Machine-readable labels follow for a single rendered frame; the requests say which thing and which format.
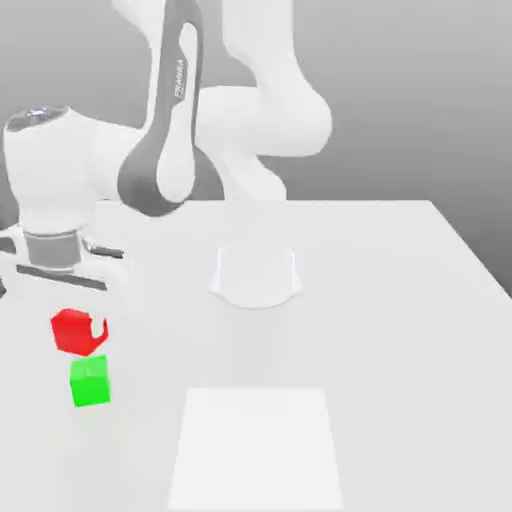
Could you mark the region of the small red cube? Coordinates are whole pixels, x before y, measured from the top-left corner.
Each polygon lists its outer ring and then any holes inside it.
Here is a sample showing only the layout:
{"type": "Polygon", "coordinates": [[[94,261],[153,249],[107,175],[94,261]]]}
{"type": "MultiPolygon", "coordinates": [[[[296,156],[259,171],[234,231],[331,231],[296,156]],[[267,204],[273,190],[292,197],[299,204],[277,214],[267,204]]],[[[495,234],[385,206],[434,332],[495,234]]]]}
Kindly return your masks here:
{"type": "Polygon", "coordinates": [[[56,347],[63,352],[87,357],[109,337],[107,319],[98,335],[93,333],[93,317],[84,311],[65,308],[50,319],[56,347]]]}

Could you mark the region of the small green cube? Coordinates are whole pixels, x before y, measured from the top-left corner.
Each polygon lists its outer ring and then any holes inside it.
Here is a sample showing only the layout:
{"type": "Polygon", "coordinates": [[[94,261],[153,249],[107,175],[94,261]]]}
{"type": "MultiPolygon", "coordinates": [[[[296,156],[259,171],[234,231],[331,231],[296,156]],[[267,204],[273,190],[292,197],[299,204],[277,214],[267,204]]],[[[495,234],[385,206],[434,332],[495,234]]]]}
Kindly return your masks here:
{"type": "Polygon", "coordinates": [[[108,403],[111,393],[107,357],[100,355],[73,360],[70,387],[76,407],[108,403]]]}

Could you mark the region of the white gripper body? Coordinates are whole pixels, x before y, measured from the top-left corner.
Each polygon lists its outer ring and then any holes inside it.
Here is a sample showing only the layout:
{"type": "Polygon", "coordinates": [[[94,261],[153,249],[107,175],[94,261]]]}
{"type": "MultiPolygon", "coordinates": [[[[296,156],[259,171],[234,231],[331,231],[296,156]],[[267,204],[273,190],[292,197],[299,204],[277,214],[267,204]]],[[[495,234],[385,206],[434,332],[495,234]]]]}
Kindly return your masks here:
{"type": "Polygon", "coordinates": [[[121,272],[113,265],[79,264],[75,274],[61,273],[50,278],[41,271],[20,273],[13,262],[2,264],[6,300],[16,306],[32,307],[50,316],[71,308],[91,315],[107,316],[119,298],[121,272]]]}

